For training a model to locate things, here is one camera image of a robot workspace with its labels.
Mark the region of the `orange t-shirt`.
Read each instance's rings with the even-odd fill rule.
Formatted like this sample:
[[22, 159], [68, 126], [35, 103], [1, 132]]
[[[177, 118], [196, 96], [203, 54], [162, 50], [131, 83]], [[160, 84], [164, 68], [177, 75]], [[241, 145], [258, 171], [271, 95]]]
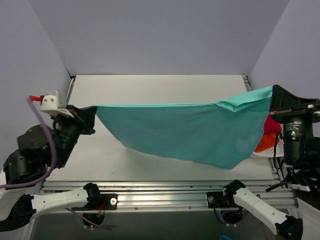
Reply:
[[254, 152], [263, 152], [269, 148], [274, 148], [281, 139], [281, 132], [264, 133]]

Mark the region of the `aluminium mounting rail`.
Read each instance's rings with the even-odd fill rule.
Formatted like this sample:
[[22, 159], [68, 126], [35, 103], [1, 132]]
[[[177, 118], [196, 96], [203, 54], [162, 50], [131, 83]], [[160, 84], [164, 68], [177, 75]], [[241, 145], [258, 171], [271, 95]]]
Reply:
[[[245, 180], [243, 183], [276, 209], [294, 209], [297, 202], [289, 188], [266, 192], [276, 180]], [[117, 213], [207, 211], [207, 192], [218, 192], [227, 181], [98, 181], [102, 194], [117, 194]]]

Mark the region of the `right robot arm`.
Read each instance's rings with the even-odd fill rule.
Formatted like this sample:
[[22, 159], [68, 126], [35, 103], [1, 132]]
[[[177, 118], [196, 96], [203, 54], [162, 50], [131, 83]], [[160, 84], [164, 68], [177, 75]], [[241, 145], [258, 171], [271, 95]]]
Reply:
[[278, 240], [320, 238], [320, 101], [298, 97], [279, 85], [272, 87], [269, 114], [282, 125], [285, 175], [265, 192], [239, 180], [222, 189], [223, 207], [243, 209], [260, 220]]

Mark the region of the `teal t-shirt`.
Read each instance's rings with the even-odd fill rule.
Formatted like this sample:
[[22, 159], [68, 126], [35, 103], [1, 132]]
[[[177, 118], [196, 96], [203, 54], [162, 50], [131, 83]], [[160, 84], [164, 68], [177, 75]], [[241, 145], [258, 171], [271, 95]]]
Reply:
[[126, 148], [231, 170], [258, 146], [272, 87], [207, 103], [110, 104], [97, 117]]

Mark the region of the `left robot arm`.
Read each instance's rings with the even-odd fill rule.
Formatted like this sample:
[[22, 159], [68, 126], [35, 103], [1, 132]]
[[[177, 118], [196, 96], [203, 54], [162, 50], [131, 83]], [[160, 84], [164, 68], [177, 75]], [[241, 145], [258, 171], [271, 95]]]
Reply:
[[80, 135], [95, 133], [96, 106], [67, 105], [66, 115], [50, 114], [53, 127], [46, 125], [35, 106], [30, 106], [40, 124], [17, 138], [18, 149], [3, 164], [0, 174], [0, 230], [13, 231], [50, 212], [68, 208], [97, 209], [103, 202], [96, 184], [49, 195], [25, 192], [44, 181], [53, 170], [63, 168]]

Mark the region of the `teal object at bottom edge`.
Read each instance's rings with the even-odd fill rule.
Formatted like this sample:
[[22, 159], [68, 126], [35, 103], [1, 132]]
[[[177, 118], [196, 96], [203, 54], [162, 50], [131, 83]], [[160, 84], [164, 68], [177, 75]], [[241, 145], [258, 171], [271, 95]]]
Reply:
[[221, 235], [219, 237], [219, 240], [231, 240], [228, 236], [225, 236], [225, 235]]

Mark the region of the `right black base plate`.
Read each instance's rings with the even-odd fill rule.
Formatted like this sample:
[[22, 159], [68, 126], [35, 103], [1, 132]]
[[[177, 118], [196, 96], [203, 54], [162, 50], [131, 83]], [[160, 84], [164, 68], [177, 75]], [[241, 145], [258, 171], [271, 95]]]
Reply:
[[224, 194], [222, 191], [210, 191], [206, 193], [207, 206], [211, 209], [220, 208], [239, 208], [234, 202], [233, 196]]

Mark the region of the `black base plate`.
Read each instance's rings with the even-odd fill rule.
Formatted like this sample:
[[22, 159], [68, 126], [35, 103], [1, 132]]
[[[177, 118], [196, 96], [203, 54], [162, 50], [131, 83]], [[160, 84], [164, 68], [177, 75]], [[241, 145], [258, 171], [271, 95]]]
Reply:
[[206, 193], [207, 206], [211, 209], [220, 208], [239, 208], [234, 202], [233, 196], [224, 194], [222, 191], [210, 191]]
[[88, 203], [83, 207], [72, 207], [74, 211], [105, 211], [116, 210], [118, 195], [116, 193], [103, 193], [99, 196], [89, 196]]

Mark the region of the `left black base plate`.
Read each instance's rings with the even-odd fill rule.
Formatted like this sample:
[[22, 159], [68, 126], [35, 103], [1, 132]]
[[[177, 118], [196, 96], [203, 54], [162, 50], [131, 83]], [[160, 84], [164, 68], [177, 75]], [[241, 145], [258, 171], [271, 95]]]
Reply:
[[103, 193], [99, 196], [89, 196], [88, 203], [83, 207], [72, 207], [74, 211], [105, 211], [116, 210], [118, 195], [116, 193]]

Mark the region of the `white plastic basket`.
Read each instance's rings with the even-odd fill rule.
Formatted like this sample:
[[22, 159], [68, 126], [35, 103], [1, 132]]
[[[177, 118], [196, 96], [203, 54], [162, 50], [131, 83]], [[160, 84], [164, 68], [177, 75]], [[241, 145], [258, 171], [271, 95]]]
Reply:
[[284, 156], [284, 141], [283, 141], [283, 134], [281, 135], [281, 138], [276, 146], [274, 148], [268, 148], [265, 151], [262, 152], [253, 152], [252, 157], [257, 158], [273, 158], [274, 156], [276, 158], [281, 158]]

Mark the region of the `magenta t-shirt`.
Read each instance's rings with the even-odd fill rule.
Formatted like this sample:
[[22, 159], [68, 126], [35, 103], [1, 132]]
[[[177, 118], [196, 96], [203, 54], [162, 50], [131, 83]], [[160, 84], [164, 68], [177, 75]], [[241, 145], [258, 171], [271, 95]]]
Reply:
[[268, 115], [263, 126], [263, 131], [265, 134], [276, 134], [282, 131], [282, 127]]

